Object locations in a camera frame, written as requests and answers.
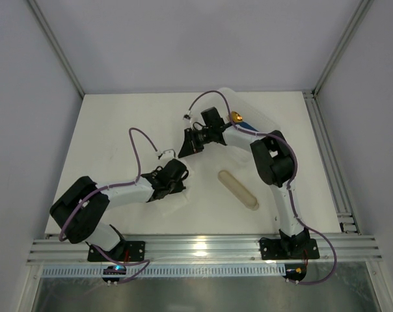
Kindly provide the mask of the white paper napkin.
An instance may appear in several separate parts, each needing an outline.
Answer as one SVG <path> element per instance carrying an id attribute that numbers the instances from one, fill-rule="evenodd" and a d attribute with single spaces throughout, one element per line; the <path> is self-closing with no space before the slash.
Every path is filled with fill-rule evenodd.
<path id="1" fill-rule="evenodd" d="M 184 208 L 191 200 L 191 189 L 194 184 L 195 171 L 187 161 L 181 160 L 181 162 L 186 165 L 189 173 L 183 182 L 185 189 L 179 193 L 169 194 L 160 201 L 159 212 L 164 218 Z"/>

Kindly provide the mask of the oval wooden cutlery tray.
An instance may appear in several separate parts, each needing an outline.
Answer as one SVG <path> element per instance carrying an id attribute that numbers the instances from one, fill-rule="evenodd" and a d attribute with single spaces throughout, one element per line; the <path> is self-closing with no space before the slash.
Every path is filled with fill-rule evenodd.
<path id="1" fill-rule="evenodd" d="M 257 198 L 229 171 L 219 171 L 217 178 L 246 208 L 252 211 L 258 210 Z"/>

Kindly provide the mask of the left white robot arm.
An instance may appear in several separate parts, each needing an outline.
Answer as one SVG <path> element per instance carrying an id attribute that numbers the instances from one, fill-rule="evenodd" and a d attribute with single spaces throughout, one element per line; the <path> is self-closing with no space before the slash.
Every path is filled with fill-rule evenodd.
<path id="1" fill-rule="evenodd" d="M 134 181 L 98 186 L 89 176 L 80 177 L 51 206 L 49 213 L 60 227 L 59 240 L 90 246 L 89 261 L 123 260 L 142 262 L 143 257 L 126 255 L 130 243 L 112 225 L 101 222 L 106 211 L 123 205 L 150 203 L 186 189 L 189 171 L 177 159 L 141 174 Z"/>

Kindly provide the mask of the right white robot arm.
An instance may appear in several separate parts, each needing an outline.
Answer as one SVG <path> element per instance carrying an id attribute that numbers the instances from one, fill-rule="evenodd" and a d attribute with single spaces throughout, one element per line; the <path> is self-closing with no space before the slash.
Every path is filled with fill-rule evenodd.
<path id="1" fill-rule="evenodd" d="M 262 259 L 319 259 L 316 240 L 310 237 L 310 230 L 293 208 L 295 196 L 291 184 L 297 173 L 297 161 L 282 133 L 274 130 L 264 134 L 232 122 L 225 123 L 215 107 L 202 111 L 201 115 L 204 121 L 201 128 L 184 129 L 184 142 L 178 156 L 200 153 L 212 142 L 252 154 L 260 179 L 272 190 L 280 220 L 278 239 L 259 240 Z"/>

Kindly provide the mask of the gold cutlery in roll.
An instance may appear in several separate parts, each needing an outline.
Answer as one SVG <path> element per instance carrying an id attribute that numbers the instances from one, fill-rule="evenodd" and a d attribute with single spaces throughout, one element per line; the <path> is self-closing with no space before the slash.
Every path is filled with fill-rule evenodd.
<path id="1" fill-rule="evenodd" d="M 241 122 L 243 122 L 243 117 L 238 114 L 236 111 L 232 111 L 228 116 L 227 116 L 228 120 L 230 122 L 233 122 L 235 124 L 240 124 Z"/>

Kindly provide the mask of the white plastic basket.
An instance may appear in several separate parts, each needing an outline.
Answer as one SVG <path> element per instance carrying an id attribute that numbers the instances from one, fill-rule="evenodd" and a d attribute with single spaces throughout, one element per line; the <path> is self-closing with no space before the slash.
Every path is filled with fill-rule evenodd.
<path id="1" fill-rule="evenodd" d="M 251 102 L 243 99 L 232 89 L 224 87 L 218 89 L 218 91 L 227 99 L 230 110 L 242 115 L 243 122 L 253 126 L 257 132 L 270 133 L 274 130 L 280 130 L 279 124 L 267 117 L 263 112 L 255 108 Z M 252 159 L 247 150 L 238 147 L 227 148 L 227 150 L 229 150 L 230 157 L 239 164 L 246 165 Z"/>

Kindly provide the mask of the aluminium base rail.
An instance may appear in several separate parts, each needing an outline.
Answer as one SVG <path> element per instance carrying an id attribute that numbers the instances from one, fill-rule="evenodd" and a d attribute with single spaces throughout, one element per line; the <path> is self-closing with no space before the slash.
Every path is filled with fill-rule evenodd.
<path id="1" fill-rule="evenodd" d="M 328 234 L 339 262 L 383 259 L 371 235 Z M 157 264 L 261 263 L 259 235 L 130 235 L 129 241 L 144 241 L 144 257 Z M 85 264 L 85 243 L 61 242 L 56 235 L 33 241 L 28 265 Z"/>

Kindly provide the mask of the right aluminium side rail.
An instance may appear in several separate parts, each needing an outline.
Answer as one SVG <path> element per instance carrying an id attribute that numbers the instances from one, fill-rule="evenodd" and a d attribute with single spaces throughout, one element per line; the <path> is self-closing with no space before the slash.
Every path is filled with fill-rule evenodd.
<path id="1" fill-rule="evenodd" d="M 312 91 L 303 92 L 303 98 L 318 144 L 340 229 L 345 234 L 361 235 L 353 212 L 353 204 L 347 193 L 346 184 L 342 178 L 327 128 L 318 107 L 318 101 Z"/>

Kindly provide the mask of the right aluminium frame post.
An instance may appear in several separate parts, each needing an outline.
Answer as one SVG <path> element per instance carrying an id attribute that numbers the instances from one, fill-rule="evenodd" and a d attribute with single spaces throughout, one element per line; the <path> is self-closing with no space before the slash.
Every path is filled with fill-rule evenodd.
<path id="1" fill-rule="evenodd" d="M 346 49 L 348 48 L 354 35 L 358 31 L 361 23 L 363 22 L 373 3 L 374 0 L 359 1 L 356 9 L 349 18 L 346 26 L 344 27 L 344 30 L 342 31 L 342 34 L 337 41 L 335 48 L 333 49 L 322 73 L 320 74 L 314 89 L 312 90 L 312 94 L 315 98 L 319 95 L 322 88 L 325 86 L 325 83 L 328 81 L 332 72 L 335 70 L 336 66 L 340 62 L 342 56 L 346 52 Z"/>

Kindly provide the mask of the aluminium frame post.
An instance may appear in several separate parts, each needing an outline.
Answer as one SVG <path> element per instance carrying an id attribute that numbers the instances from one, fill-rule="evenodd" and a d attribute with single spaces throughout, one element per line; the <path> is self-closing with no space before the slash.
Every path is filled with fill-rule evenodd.
<path id="1" fill-rule="evenodd" d="M 374 0 L 359 1 L 356 9 L 349 18 L 346 26 L 344 27 L 344 30 L 342 31 L 342 34 L 337 41 L 335 48 L 333 49 L 322 73 L 320 74 L 314 89 L 312 90 L 312 94 L 315 98 L 319 95 L 322 88 L 325 86 L 325 83 L 328 81 L 332 72 L 335 70 L 336 66 L 340 62 L 342 56 L 346 52 L 346 49 L 348 48 L 354 35 L 358 31 L 361 23 L 363 22 L 373 3 Z"/>
<path id="2" fill-rule="evenodd" d="M 53 29 L 51 28 L 47 18 L 45 17 L 44 13 L 38 1 L 35 0 L 25 0 L 31 14 L 33 15 L 34 20 L 37 22 L 40 30 L 42 31 L 43 35 L 45 36 L 46 41 L 50 45 L 53 53 L 55 54 L 57 60 L 59 61 L 60 65 L 62 66 L 63 70 L 65 71 L 67 77 L 69 78 L 71 84 L 77 91 L 79 97 L 83 99 L 85 97 L 85 91 L 75 74 L 74 69 L 72 68 L 64 50 L 62 49 L 57 37 Z"/>

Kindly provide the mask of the left aluminium frame post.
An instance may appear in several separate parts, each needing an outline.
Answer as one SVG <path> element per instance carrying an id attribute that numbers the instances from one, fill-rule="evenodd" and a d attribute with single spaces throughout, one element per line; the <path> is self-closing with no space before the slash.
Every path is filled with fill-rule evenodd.
<path id="1" fill-rule="evenodd" d="M 44 13 L 38 1 L 35 0 L 25 0 L 31 14 L 33 15 L 34 20 L 37 22 L 40 30 L 42 31 L 43 35 L 45 36 L 46 41 L 50 45 L 53 53 L 55 54 L 57 60 L 59 61 L 60 65 L 62 66 L 63 70 L 65 71 L 67 77 L 69 78 L 71 84 L 77 91 L 79 97 L 83 99 L 85 97 L 85 91 L 75 74 L 74 69 L 72 68 L 64 50 L 62 49 L 57 37 L 53 29 L 51 28 L 47 18 L 45 17 Z"/>

